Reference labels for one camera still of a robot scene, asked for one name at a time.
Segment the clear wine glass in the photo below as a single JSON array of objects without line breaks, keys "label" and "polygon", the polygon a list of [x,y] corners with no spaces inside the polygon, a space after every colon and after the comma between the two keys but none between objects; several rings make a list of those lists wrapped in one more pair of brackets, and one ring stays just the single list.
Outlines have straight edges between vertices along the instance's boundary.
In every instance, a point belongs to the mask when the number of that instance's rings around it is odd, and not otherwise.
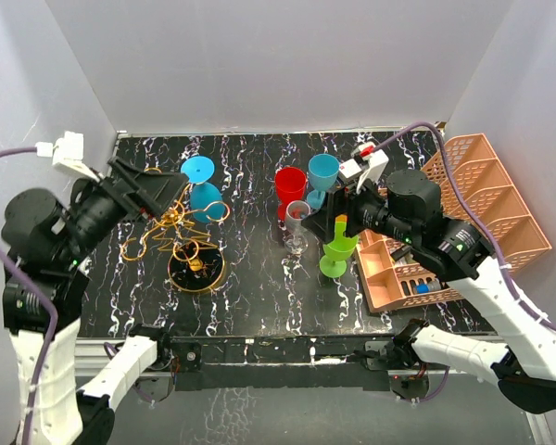
[{"label": "clear wine glass", "polygon": [[291,254],[301,255],[308,248],[302,221],[309,214],[310,206],[304,200],[294,200],[286,207],[284,223],[288,235],[284,239],[284,246]]}]

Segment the blue wine glass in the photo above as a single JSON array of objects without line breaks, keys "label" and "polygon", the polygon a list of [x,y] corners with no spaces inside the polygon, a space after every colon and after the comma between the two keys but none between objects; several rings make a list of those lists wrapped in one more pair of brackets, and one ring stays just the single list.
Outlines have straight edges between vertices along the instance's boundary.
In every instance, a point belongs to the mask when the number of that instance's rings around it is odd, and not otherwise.
[{"label": "blue wine glass", "polygon": [[201,223],[220,220],[225,213],[220,190],[209,182],[215,172],[211,159],[195,156],[188,159],[181,167],[193,186],[190,192],[190,210],[194,218]]}]

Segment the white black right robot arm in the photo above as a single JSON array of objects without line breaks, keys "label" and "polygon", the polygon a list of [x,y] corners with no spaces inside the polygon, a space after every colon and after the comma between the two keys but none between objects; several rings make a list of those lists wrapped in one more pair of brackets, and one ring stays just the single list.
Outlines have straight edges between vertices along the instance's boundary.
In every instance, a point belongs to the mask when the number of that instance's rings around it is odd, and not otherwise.
[{"label": "white black right robot arm", "polygon": [[412,320],[393,336],[387,359],[408,368],[442,364],[496,386],[526,412],[556,410],[556,330],[518,290],[490,241],[470,222],[444,214],[441,189],[423,172],[396,171],[385,183],[384,197],[371,181],[360,191],[333,186],[303,227],[329,243],[340,233],[336,218],[346,215],[346,236],[370,230],[410,247],[413,259],[477,308],[502,339],[474,340]]}]

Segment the red wine glass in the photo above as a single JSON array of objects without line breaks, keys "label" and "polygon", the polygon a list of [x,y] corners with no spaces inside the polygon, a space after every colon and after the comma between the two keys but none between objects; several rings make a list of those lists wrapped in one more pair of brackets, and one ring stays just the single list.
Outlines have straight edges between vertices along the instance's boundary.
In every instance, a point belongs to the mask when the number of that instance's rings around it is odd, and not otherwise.
[{"label": "red wine glass", "polygon": [[283,221],[287,206],[292,201],[302,198],[307,185],[307,175],[296,167],[284,167],[275,174],[274,185],[280,201],[277,215],[278,219]]}]

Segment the green wine glass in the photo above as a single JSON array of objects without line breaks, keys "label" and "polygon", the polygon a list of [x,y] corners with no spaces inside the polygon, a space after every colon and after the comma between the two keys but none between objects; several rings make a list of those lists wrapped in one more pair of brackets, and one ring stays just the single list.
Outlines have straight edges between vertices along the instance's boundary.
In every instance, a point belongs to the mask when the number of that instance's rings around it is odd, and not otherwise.
[{"label": "green wine glass", "polygon": [[346,236],[346,230],[345,221],[336,221],[334,239],[323,245],[324,255],[320,259],[319,267],[322,274],[329,278],[339,278],[345,273],[347,261],[359,243],[359,237]]}]

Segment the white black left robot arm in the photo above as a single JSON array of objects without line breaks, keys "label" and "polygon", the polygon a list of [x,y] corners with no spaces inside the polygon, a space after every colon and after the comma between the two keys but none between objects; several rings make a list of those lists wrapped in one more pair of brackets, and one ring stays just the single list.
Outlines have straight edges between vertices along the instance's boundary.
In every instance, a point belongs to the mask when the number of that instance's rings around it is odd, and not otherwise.
[{"label": "white black left robot arm", "polygon": [[107,443],[141,373],[171,363],[167,332],[139,324],[89,383],[76,383],[86,261],[119,223],[161,217],[189,183],[181,172],[145,172],[119,158],[109,166],[108,176],[83,173],[68,204],[32,188],[6,206],[3,320],[17,356],[19,444]]}]

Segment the teal wine glass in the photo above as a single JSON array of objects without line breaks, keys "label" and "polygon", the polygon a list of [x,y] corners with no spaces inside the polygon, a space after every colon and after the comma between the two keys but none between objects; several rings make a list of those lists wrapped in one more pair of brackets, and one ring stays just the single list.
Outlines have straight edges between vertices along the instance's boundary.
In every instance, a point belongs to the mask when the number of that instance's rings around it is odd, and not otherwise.
[{"label": "teal wine glass", "polygon": [[339,161],[329,154],[315,155],[308,165],[308,179],[312,190],[307,195],[307,203],[318,210],[326,192],[335,184],[339,172]]}]

